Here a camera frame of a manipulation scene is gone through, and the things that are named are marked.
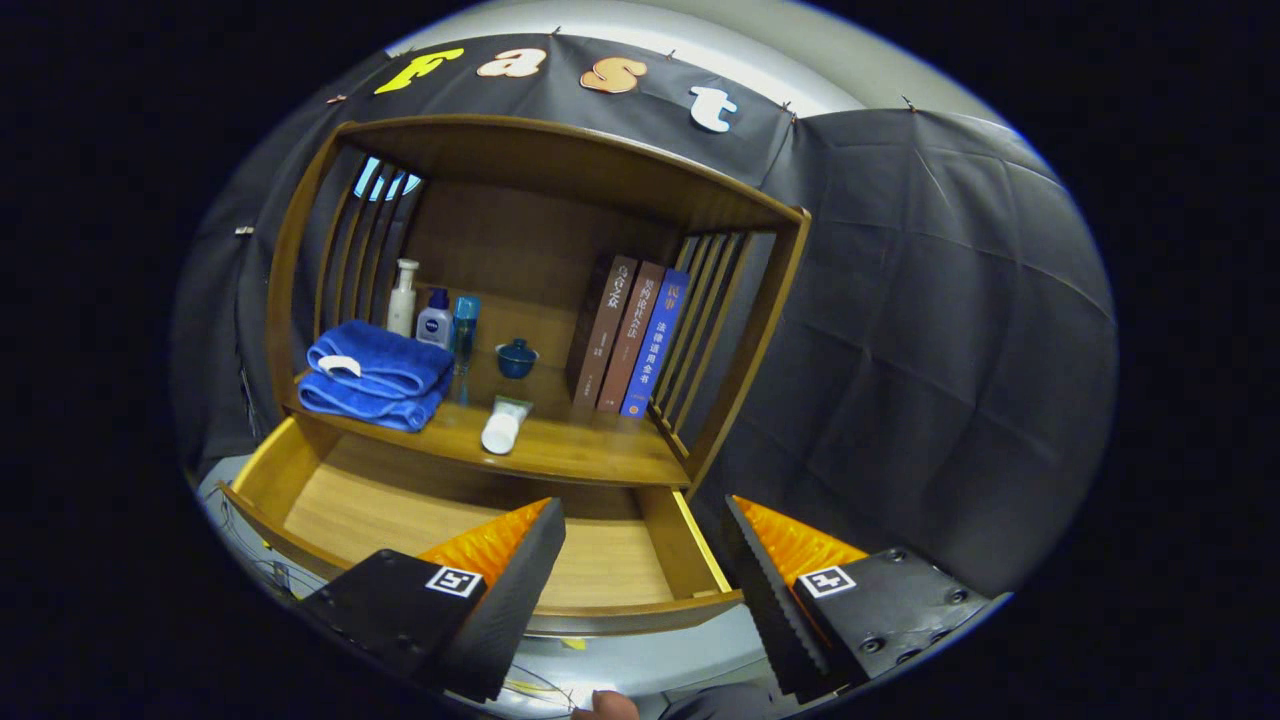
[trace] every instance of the blue bottle cap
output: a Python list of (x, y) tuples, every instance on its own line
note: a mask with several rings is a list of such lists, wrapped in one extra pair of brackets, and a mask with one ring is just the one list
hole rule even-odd
[(428, 307), (435, 307), (436, 310), (449, 309), (449, 291), (443, 287), (436, 287), (431, 290), (431, 299), (426, 301)]
[(475, 320), (480, 316), (480, 299), (470, 295), (458, 296), (458, 305), (453, 310), (453, 316), (458, 320)]

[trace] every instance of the brown book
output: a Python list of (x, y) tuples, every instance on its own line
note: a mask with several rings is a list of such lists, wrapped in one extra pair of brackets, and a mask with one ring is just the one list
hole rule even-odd
[(591, 282), (577, 315), (564, 368), (573, 405), (595, 407), (636, 265), (636, 260), (623, 255), (602, 255), (591, 269)]
[(604, 384), (600, 386), (600, 398), (595, 402), (595, 409), (605, 413), (618, 413), (622, 396), (631, 384), (631, 372), (636, 366), (636, 355), (640, 343), (644, 342), (644, 333), (649, 328), (649, 315), (658, 301), (658, 290), (662, 288), (662, 278), (667, 269), (657, 263), (640, 263), (636, 273), (636, 282), (631, 286), (631, 297), (627, 300), (626, 313), (622, 314), (622, 325), (618, 327), (618, 340), (613, 342), (613, 355), (609, 356), (609, 368), (604, 372)]

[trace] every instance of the blue towel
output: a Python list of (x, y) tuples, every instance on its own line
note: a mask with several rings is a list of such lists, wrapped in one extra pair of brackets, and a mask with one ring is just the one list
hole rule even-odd
[(435, 415), (452, 382), (451, 364), (428, 392), (417, 397), (394, 400), (352, 389), (347, 383), (330, 378), (323, 370), (312, 370), (298, 383), (298, 400), (303, 407), (314, 413), (346, 415), (384, 428), (416, 433)]
[(307, 364), (314, 374), (324, 374), (320, 359), (346, 355), (360, 363), (361, 377), (334, 369), (335, 382), (365, 395), (388, 400), (406, 400), (426, 395), (440, 377), (453, 368), (448, 350), (398, 336), (362, 320), (351, 320), (320, 336), (307, 350)]

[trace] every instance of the cream tube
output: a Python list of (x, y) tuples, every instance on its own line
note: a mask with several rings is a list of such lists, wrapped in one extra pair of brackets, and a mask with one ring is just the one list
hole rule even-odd
[(493, 415), (489, 416), (484, 432), (480, 433), (480, 443), (494, 455), (511, 452), (512, 446), (516, 445), (520, 425), (532, 409), (532, 402), (499, 395), (493, 401)]

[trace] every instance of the wooden cabinet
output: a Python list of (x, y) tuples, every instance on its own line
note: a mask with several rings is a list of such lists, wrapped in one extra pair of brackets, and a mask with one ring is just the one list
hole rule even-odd
[[(411, 177), (417, 187), (404, 193)], [(323, 193), (338, 193), (337, 208), (317, 204)], [(686, 496), (750, 388), (808, 223), (803, 209), (708, 168), (567, 126), (480, 115), (343, 124), (300, 182), (271, 266), (268, 355), (287, 420), (227, 492), (264, 537), (325, 578), (378, 548), (416, 555), (561, 497), (566, 541), (530, 633), (705, 621), (741, 593)], [(646, 418), (571, 404), (563, 368), (602, 252), (692, 277)], [(428, 287), (481, 299), (471, 372), (420, 433), (306, 411), (293, 365), (305, 348), (298, 304), (312, 313), (306, 342), (356, 318), (381, 324), (397, 258), (421, 264), (419, 310)], [(498, 373), (493, 352), (512, 337), (540, 354), (520, 380)], [(480, 446), (498, 393), (535, 404), (506, 456)]]

